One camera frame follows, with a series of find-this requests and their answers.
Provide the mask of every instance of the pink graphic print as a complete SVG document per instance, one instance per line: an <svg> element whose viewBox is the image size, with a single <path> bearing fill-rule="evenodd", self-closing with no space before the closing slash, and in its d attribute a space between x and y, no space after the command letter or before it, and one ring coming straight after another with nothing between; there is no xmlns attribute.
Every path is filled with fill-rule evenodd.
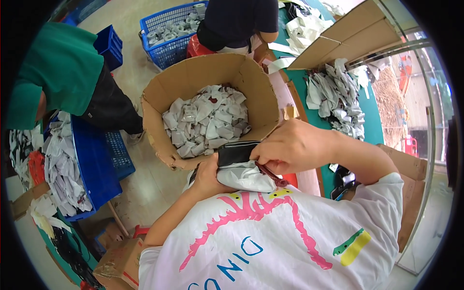
<svg viewBox="0 0 464 290"><path fill-rule="evenodd" d="M295 223L296 229L300 232L301 239L303 240L306 248L308 249L308 254L311 256L311 260L314 261L317 265L319 265L323 270L329 270L332 268L332 263L327 262L323 257L319 255L319 252L316 250L316 241L308 235L308 232L304 228L303 222L300 221L300 215L298 214L298 205L290 198L290 196L286 195L283 199L274 198L270 203L264 200L261 193L258 193L258 198L261 202L261 206L263 207L263 209L259 208L258 202L256 200L253 201L253 208L250 207L249 192L242 192L243 208L239 208L235 201L230 197L218 197L218 199L223 200L225 203L232 206L232 208L235 211L233 212L227 210L226 215L219 216L218 221L213 219L212 223L207 224L207 230L203 232L202 237L196 238L195 242L190 245L188 255L185 258L184 262L180 265L179 272L187 266L188 261L190 261L191 257L195 256L195 254L198 251L198 248L201 245L204 245L208 240L208 237L210 235L214 235L214 233L220 226L226 225L228 222L234 222L238 220L251 219L260 221L264 217L264 215L271 213L275 207L284 203L289 204L292 208L293 222Z"/></svg>

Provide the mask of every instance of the cardboard box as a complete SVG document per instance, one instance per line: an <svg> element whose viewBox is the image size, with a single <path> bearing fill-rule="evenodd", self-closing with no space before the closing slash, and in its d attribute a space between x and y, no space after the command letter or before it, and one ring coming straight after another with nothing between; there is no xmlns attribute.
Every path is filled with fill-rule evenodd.
<svg viewBox="0 0 464 290"><path fill-rule="evenodd" d="M390 156L401 174L414 180L424 180L427 173L427 160L419 159L383 144L378 144Z"/></svg>
<svg viewBox="0 0 464 290"><path fill-rule="evenodd" d="M162 113L177 98L188 100L213 84L231 83L247 98L251 131L240 140L262 140L279 122L279 108L269 77L253 59L235 53L215 53L185 59L156 75L143 91L143 127L153 137L158 158L170 167L195 169L209 158L181 159L163 126Z"/></svg>
<svg viewBox="0 0 464 290"><path fill-rule="evenodd" d="M115 219L108 218L94 225L94 231L89 238L95 241L100 252L105 253L113 242L122 241L124 235L117 226Z"/></svg>
<svg viewBox="0 0 464 290"><path fill-rule="evenodd" d="M18 197L15 201L10 201L11 211L14 220L19 220L26 215L27 209L31 205L32 200L36 200L50 190L50 186L45 181L37 186L29 189Z"/></svg>
<svg viewBox="0 0 464 290"><path fill-rule="evenodd" d="M324 31L287 69L314 69L337 58L350 62L400 43L384 13L367 0Z"/></svg>
<svg viewBox="0 0 464 290"><path fill-rule="evenodd" d="M106 290L137 290L141 252L139 238L114 242L96 265L93 275Z"/></svg>
<svg viewBox="0 0 464 290"><path fill-rule="evenodd" d="M383 144L377 144L392 159L396 168L398 168L403 185L403 215L401 218L401 228L398 233L398 246L400 253L403 252L412 229L416 224L417 217L422 204L422 198L425 190L425 172L427 170L427 161L400 152ZM344 194L342 200L351 200L354 191Z"/></svg>

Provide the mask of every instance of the navy shirt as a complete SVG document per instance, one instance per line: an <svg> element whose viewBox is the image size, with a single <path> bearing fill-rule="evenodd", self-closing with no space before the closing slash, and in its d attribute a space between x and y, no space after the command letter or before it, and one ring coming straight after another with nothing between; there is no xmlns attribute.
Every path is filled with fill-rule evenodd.
<svg viewBox="0 0 464 290"><path fill-rule="evenodd" d="M206 27L226 39L230 48L247 46L247 39L261 32L278 32L277 0L210 0L205 12Z"/></svg>

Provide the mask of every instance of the black pants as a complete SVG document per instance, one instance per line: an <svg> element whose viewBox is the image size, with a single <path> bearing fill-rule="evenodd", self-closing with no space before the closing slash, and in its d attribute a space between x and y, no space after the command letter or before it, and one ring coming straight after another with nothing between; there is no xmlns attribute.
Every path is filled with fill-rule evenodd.
<svg viewBox="0 0 464 290"><path fill-rule="evenodd" d="M117 86L106 63L81 118L105 131L124 130L127 134L143 131L142 117L135 111L129 97Z"/></svg>

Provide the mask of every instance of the black pouch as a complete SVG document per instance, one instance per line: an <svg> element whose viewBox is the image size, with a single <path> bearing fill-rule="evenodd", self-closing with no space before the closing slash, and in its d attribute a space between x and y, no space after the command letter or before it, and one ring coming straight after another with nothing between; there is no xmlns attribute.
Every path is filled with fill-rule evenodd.
<svg viewBox="0 0 464 290"><path fill-rule="evenodd" d="M261 143L261 141L238 141L222 145L218 148L218 167L250 161L251 151L259 143ZM195 180L198 166L200 166L200 164L198 164L193 171L189 184L192 184Z"/></svg>
<svg viewBox="0 0 464 290"><path fill-rule="evenodd" d="M217 52L223 49L231 41L225 39L219 34L209 30L202 20L197 28L197 37L200 44L207 49Z"/></svg>

